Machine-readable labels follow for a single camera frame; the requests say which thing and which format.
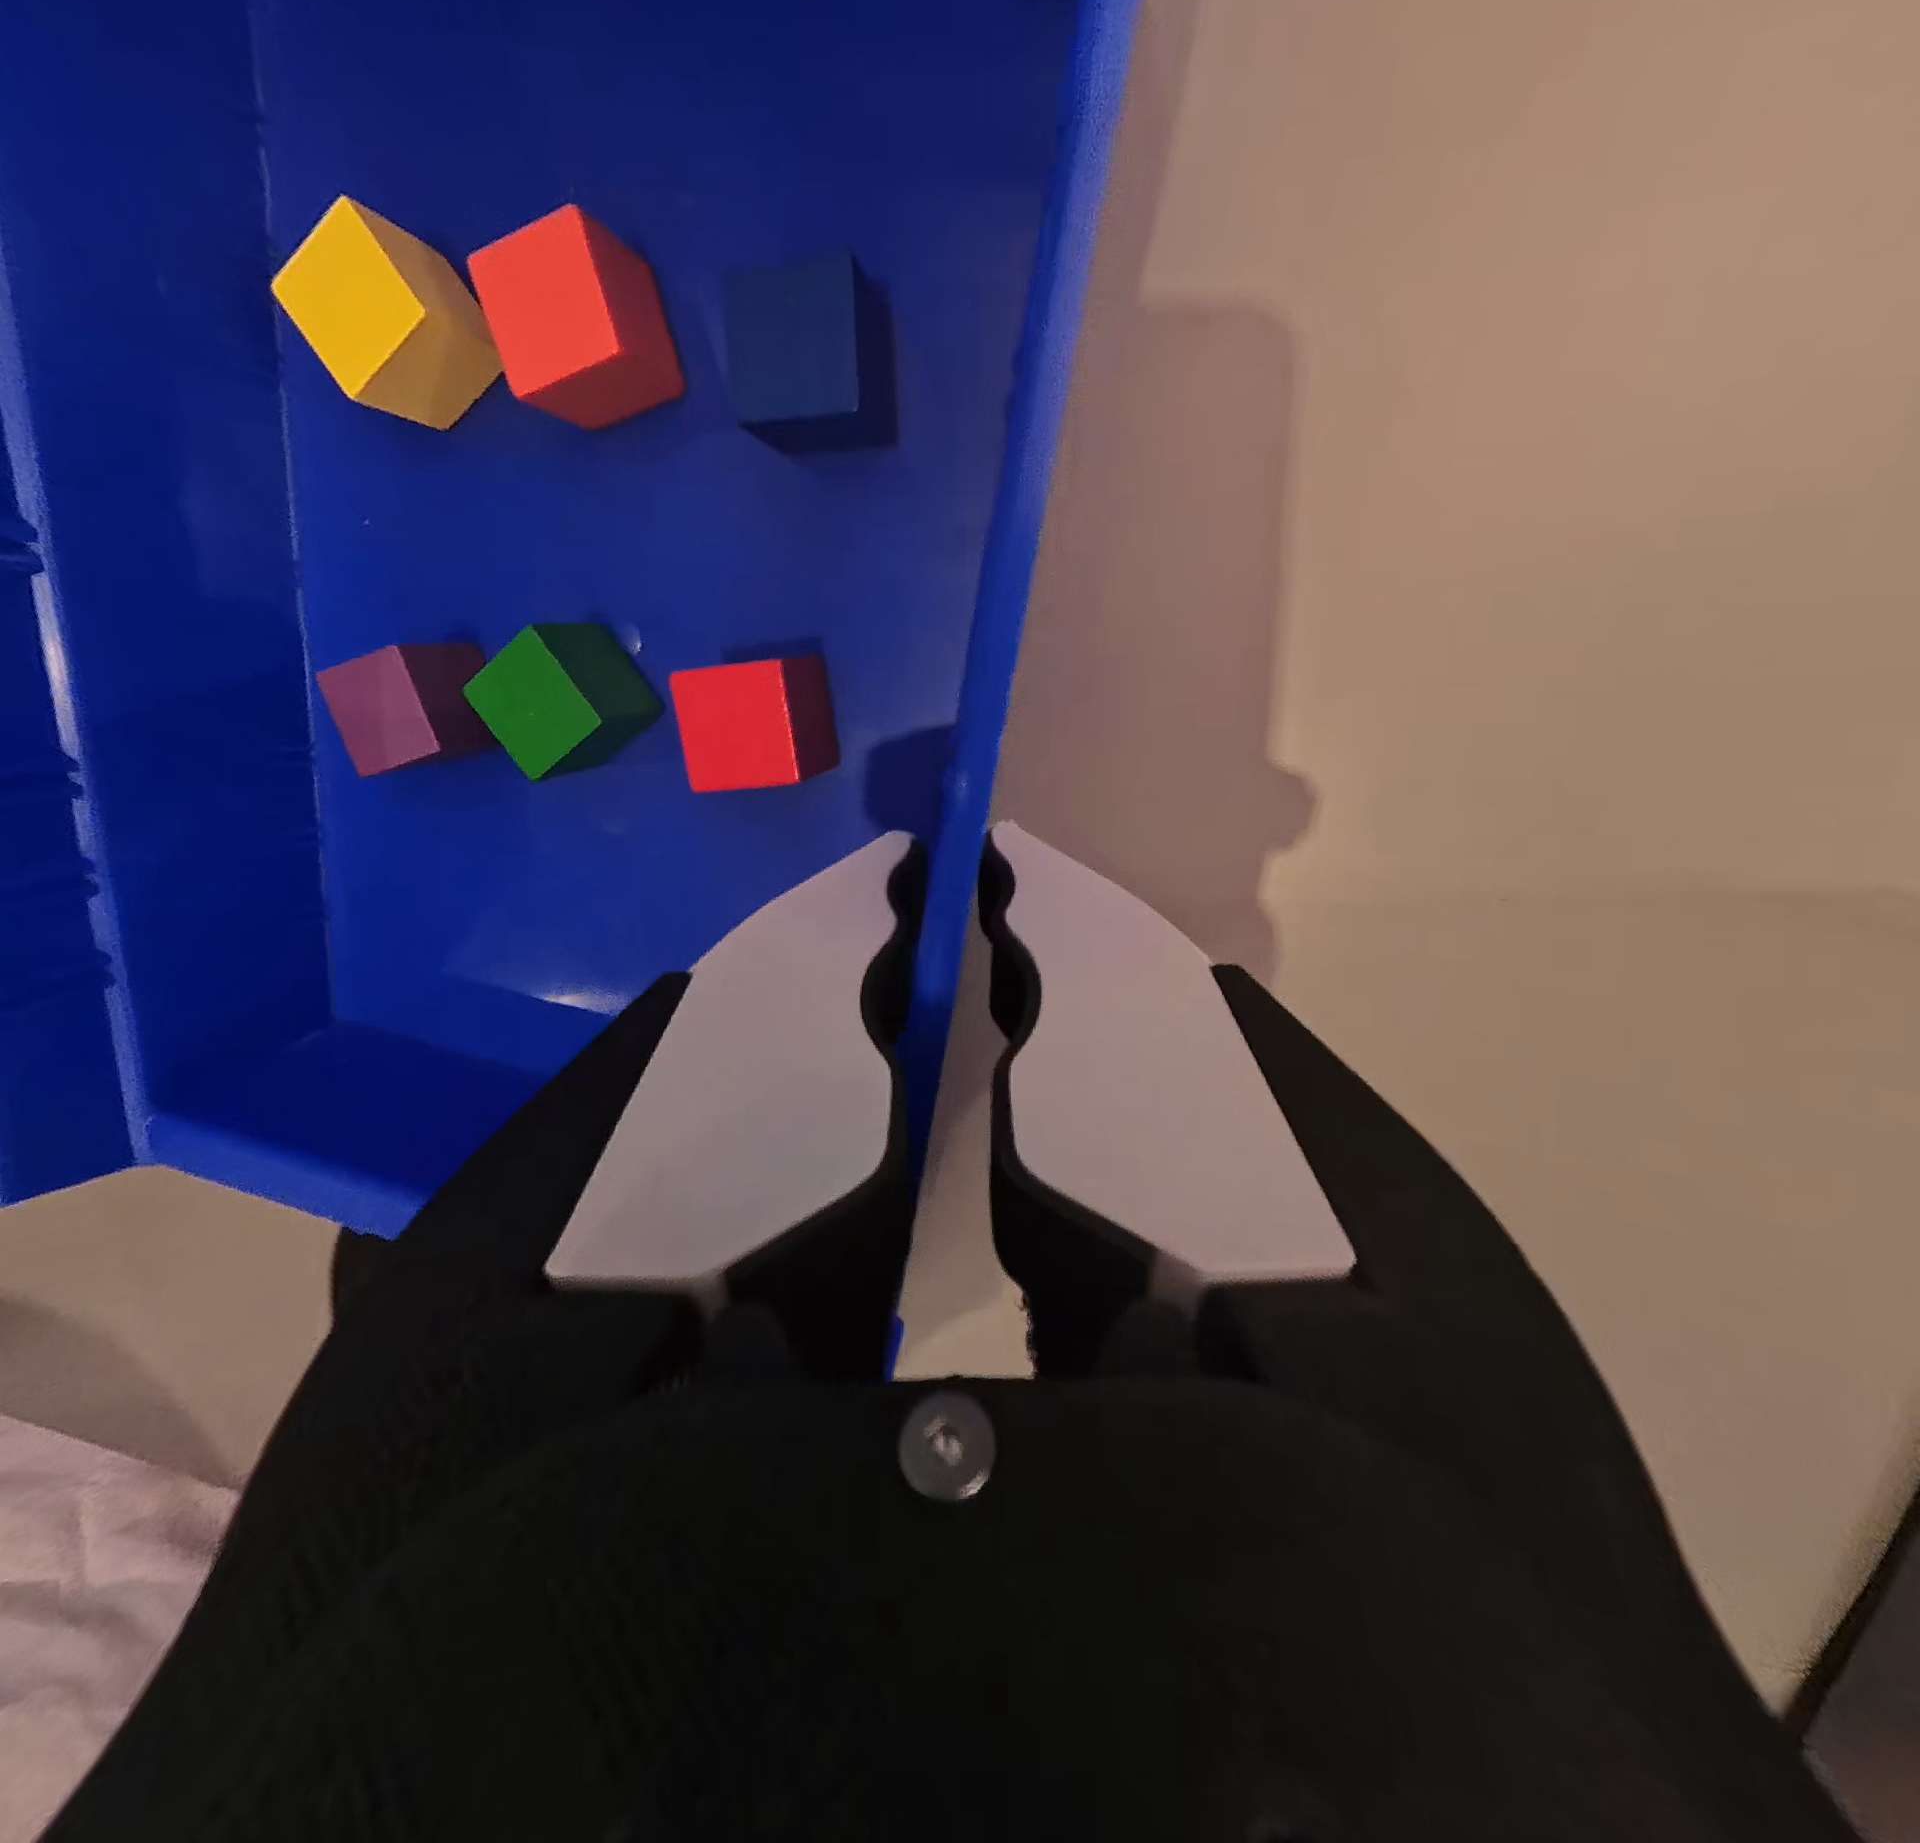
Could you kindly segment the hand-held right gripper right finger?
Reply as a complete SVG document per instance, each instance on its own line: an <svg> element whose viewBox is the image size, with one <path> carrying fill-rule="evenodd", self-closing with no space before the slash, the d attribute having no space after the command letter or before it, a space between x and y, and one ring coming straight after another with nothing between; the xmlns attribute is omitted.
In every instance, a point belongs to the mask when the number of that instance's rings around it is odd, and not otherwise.
<svg viewBox="0 0 1920 1843"><path fill-rule="evenodd" d="M982 848L1001 1055L990 1224L1034 1333L1109 1333L1139 1303L1350 1279L1356 1252L1213 960L1018 823Z"/></svg>

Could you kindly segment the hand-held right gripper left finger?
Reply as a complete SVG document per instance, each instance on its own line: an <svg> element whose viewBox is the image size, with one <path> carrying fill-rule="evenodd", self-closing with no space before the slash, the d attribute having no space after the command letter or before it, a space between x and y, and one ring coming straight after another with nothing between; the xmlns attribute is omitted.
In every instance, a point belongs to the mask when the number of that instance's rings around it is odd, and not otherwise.
<svg viewBox="0 0 1920 1843"><path fill-rule="evenodd" d="M886 832L691 972L546 1261L558 1288L747 1303L901 1149L920 842Z"/></svg>

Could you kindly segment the red wooden cube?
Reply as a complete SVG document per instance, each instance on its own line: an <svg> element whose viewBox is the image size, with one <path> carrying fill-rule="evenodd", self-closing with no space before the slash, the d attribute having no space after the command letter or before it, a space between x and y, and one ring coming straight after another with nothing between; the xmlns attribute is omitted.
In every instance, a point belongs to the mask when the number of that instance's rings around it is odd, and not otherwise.
<svg viewBox="0 0 1920 1843"><path fill-rule="evenodd" d="M694 795L784 789L841 765L826 658L777 655L669 677Z"/></svg>

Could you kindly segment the green wooden cube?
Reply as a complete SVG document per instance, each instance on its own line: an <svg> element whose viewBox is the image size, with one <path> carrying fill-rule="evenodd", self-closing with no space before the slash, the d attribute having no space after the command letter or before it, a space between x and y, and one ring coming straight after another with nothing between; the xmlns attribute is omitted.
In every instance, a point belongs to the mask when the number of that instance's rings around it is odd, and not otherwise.
<svg viewBox="0 0 1920 1843"><path fill-rule="evenodd" d="M596 622L518 631L463 692L528 780L608 765L667 714L636 655Z"/></svg>

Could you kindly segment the purple wooden cube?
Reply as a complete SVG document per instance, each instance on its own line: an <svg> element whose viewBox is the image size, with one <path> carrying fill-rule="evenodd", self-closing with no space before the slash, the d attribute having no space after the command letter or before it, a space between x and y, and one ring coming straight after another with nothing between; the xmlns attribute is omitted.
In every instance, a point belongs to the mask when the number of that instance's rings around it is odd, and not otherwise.
<svg viewBox="0 0 1920 1843"><path fill-rule="evenodd" d="M388 645L318 671L318 691L359 775L444 765L496 744L468 701L488 658L468 641Z"/></svg>

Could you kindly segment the blue wooden cube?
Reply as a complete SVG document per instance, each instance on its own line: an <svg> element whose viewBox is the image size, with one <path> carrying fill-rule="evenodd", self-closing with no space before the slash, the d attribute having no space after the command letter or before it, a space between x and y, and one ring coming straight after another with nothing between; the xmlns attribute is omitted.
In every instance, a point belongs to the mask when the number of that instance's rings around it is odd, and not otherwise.
<svg viewBox="0 0 1920 1843"><path fill-rule="evenodd" d="M787 456L886 450L901 438L887 287L841 250L723 278L738 425Z"/></svg>

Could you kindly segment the orange wooden cube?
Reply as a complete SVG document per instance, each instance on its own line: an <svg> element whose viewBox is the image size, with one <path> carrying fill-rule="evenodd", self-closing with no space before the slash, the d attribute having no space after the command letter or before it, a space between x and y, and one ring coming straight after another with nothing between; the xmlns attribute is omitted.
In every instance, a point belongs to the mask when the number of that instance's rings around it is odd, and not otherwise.
<svg viewBox="0 0 1920 1843"><path fill-rule="evenodd" d="M468 273L526 405L604 431L686 395L656 273L581 206L472 250Z"/></svg>

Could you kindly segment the yellow wooden cube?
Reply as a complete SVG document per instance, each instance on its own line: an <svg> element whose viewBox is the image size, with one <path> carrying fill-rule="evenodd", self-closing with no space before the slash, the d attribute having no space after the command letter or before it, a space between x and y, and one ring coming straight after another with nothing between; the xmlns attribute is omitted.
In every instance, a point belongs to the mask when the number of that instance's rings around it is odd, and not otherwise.
<svg viewBox="0 0 1920 1843"><path fill-rule="evenodd" d="M448 431L504 367L478 298L418 235L338 196L271 290L359 405Z"/></svg>

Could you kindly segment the blue plastic bin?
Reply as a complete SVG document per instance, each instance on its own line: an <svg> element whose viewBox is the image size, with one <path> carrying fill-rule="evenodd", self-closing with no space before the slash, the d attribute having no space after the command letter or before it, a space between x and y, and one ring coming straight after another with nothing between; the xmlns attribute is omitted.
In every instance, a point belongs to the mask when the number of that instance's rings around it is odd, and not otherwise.
<svg viewBox="0 0 1920 1843"><path fill-rule="evenodd" d="M4 0L4 1205L158 1164L393 1238L659 978L920 842L868 1255L784 1259L879 1375L1140 0ZM652 265L686 395L347 398L271 277L351 196L465 270L564 204ZM853 254L901 438L736 420L723 278ZM360 779L318 671L614 631L826 658L841 765L694 795L674 719L528 780Z"/></svg>

